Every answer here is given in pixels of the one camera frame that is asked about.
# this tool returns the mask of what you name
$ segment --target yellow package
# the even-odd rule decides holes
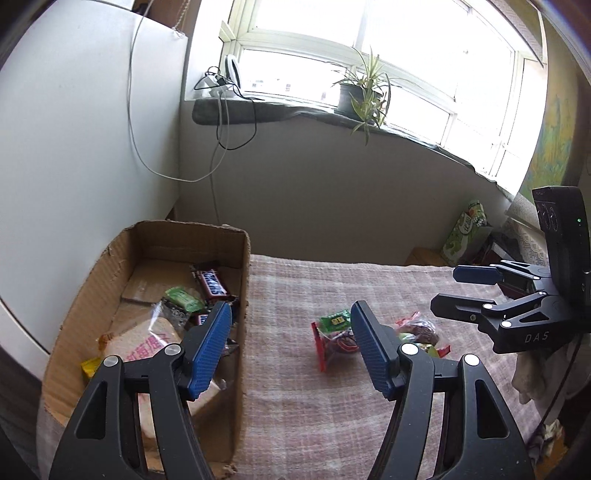
[[[97,356],[95,358],[91,358],[90,360],[86,360],[80,364],[80,366],[82,367],[82,373],[84,373],[84,378],[87,382],[93,377],[95,372],[99,369],[101,362],[102,359],[99,356]]]

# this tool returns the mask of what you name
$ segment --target colorful painting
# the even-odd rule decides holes
[[[560,185],[569,162],[574,133],[574,114],[569,99],[555,95],[547,105],[544,120],[530,167],[519,192],[530,202],[531,190],[546,185]]]

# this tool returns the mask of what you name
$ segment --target snickers bar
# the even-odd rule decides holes
[[[230,295],[228,289],[222,283],[220,275],[214,268],[193,267],[193,276],[201,285],[208,302],[218,300],[234,301],[236,297]]]

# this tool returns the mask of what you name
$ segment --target windowsill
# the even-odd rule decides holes
[[[257,93],[256,98],[257,100],[255,100],[254,103],[237,96],[231,98],[228,97],[227,99],[222,98],[223,124],[226,125],[228,121],[226,116],[226,103],[229,109],[230,125],[254,124],[255,111],[253,108],[256,109],[256,122],[258,124],[279,122],[296,116],[312,118],[328,125],[335,125],[337,127],[345,127],[349,129],[354,128],[355,125],[359,123],[356,120],[335,113],[334,108],[330,105],[322,105],[319,103],[306,102],[304,100],[282,98],[261,93]],[[198,125],[217,125],[219,122],[219,105],[217,97],[202,97],[196,99],[193,105],[192,118]],[[495,179],[476,171],[470,162],[448,152],[437,144],[414,135],[412,132],[390,125],[383,125],[381,128],[370,127],[370,130],[372,135],[392,135],[418,143],[423,147],[436,151],[439,154],[470,168],[477,175],[496,184]],[[513,195],[508,193],[498,184],[497,187],[509,200],[513,200]]]

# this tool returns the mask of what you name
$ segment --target window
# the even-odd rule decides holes
[[[510,193],[521,184],[546,73],[486,0],[234,0],[220,39],[240,61],[243,90],[326,106],[338,104],[344,68],[362,67],[351,47],[371,49],[392,80],[389,126]]]

